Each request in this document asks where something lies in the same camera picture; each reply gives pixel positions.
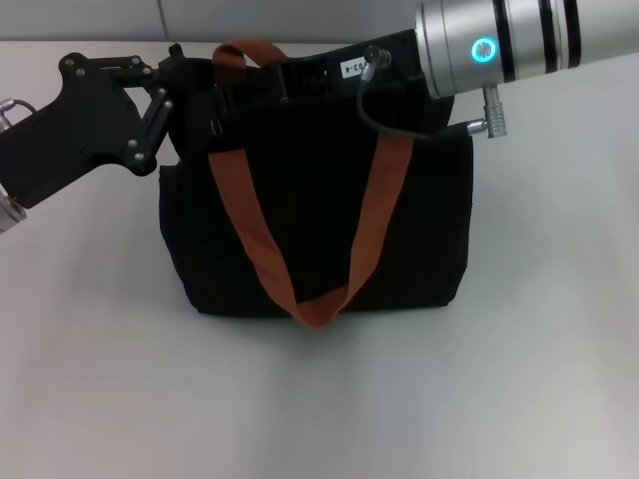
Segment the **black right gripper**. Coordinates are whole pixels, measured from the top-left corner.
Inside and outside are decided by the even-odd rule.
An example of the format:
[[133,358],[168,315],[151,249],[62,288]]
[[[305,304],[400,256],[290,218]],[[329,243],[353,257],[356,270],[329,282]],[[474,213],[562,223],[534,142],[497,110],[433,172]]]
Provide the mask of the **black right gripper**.
[[306,57],[289,58],[264,68],[213,64],[211,129],[224,127],[245,111],[285,104],[354,100],[366,65],[366,52],[385,56],[365,91],[375,97],[416,98],[429,102],[416,34],[412,30],[375,38]]

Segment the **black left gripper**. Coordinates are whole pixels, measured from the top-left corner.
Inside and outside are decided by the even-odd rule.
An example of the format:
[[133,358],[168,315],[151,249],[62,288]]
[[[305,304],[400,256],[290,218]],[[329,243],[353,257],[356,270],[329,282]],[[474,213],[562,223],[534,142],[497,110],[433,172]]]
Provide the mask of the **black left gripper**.
[[59,63],[62,88],[49,105],[1,135],[1,185],[31,209],[105,165],[152,173],[174,102],[166,86],[186,61],[174,44],[156,68],[139,55]]

